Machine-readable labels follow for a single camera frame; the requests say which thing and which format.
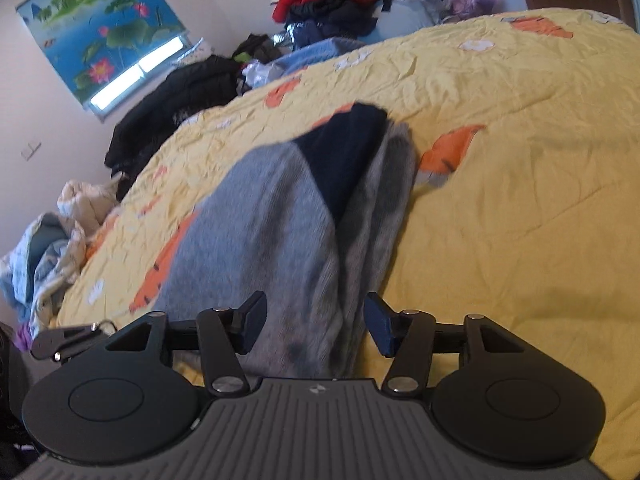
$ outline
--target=ribbed gray surface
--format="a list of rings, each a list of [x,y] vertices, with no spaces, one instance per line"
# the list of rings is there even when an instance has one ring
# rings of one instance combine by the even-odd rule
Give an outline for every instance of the ribbed gray surface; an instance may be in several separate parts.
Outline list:
[[[190,436],[148,460],[94,468],[46,457],[21,478],[606,480],[586,461],[554,471],[484,463],[445,440],[419,404],[387,399],[371,381],[278,379],[214,402]]]

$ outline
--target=logo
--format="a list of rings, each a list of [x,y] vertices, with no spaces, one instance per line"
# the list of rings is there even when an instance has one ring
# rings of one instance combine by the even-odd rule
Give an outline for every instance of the logo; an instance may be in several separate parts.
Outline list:
[[[322,384],[316,384],[316,386],[309,388],[309,391],[314,395],[322,395],[327,392],[328,389],[322,386]]]

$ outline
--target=purple cloth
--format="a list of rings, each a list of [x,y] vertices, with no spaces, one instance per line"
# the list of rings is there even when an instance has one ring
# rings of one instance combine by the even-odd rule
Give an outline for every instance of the purple cloth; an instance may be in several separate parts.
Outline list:
[[[20,352],[28,352],[31,350],[33,339],[31,338],[28,321],[18,327],[18,331],[14,337],[14,344]]]

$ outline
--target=light switch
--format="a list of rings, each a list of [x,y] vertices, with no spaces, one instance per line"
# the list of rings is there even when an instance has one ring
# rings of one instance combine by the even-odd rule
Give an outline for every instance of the light switch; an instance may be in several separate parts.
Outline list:
[[[29,160],[35,152],[38,151],[42,143],[39,140],[30,140],[27,143],[27,147],[23,148],[20,154],[24,160]]]

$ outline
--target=bed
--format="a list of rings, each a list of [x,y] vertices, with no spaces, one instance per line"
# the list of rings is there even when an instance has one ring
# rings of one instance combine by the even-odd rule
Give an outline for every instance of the bed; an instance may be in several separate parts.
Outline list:
[[[383,298],[462,322],[482,312],[590,380],[607,423],[593,460],[640,471],[640,36],[619,20],[544,9],[485,16],[367,46],[181,126],[68,291],[62,326],[130,312],[180,222],[252,147],[358,100],[412,130],[417,156],[482,128],[439,189],[417,187]],[[389,362],[370,338],[358,374]],[[454,363],[434,362],[432,380]],[[196,374],[182,370],[193,381]]]

